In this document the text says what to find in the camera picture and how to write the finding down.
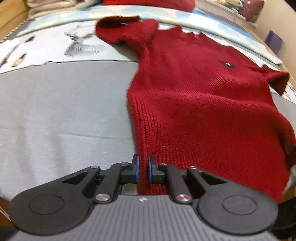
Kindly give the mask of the purple box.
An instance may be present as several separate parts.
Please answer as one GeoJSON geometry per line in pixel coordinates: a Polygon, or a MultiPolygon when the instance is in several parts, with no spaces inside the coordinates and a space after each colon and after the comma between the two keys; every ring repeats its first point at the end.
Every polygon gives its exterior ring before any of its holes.
{"type": "Polygon", "coordinates": [[[274,31],[270,30],[264,42],[275,54],[277,54],[281,49],[283,39],[281,39],[281,37],[274,31]]]}

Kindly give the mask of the bright red folded blanket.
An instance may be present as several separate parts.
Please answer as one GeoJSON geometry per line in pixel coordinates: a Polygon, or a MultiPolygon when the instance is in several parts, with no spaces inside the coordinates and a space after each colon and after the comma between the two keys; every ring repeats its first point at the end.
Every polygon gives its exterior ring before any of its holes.
{"type": "Polygon", "coordinates": [[[177,9],[190,12],[195,7],[195,0],[106,0],[102,1],[105,6],[108,5],[139,5],[155,6],[168,9],[177,9]]]}

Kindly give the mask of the dark red knit sweater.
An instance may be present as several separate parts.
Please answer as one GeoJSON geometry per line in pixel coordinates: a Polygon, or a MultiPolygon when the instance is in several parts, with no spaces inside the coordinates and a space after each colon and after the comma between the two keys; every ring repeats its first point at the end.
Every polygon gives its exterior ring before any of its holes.
{"type": "Polygon", "coordinates": [[[97,22],[108,44],[127,43],[138,71],[127,91],[137,152],[138,192],[162,194],[147,180],[149,155],[185,170],[196,166],[280,200],[295,163],[295,133],[271,90],[288,72],[258,66],[231,46],[180,26],[112,16],[97,22]]]}

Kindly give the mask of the dark red cushion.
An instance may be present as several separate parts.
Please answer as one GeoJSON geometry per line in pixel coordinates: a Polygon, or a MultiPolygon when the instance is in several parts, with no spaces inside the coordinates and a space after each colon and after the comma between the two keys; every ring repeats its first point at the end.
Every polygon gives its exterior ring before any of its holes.
{"type": "Polygon", "coordinates": [[[255,23],[264,7],[264,3],[264,0],[245,0],[239,13],[245,17],[247,22],[255,23]]]}

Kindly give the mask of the cream folded blanket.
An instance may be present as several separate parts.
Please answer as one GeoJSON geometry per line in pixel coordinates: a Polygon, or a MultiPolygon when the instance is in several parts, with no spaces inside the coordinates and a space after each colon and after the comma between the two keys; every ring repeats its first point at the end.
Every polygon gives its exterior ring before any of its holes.
{"type": "Polygon", "coordinates": [[[98,0],[27,0],[28,19],[45,16],[48,14],[59,13],[64,11],[72,11],[77,9],[84,9],[102,1],[98,0]]]}

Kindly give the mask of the grey printed bed sheet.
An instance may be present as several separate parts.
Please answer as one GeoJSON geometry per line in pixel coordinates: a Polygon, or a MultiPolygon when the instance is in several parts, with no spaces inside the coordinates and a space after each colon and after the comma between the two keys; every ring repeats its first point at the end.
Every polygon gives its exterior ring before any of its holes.
{"type": "MultiPolygon", "coordinates": [[[[126,91],[137,56],[94,34],[97,20],[72,22],[1,43],[1,197],[91,165],[108,168],[135,152],[126,91]]],[[[205,32],[258,65],[264,57],[205,32]]]]}

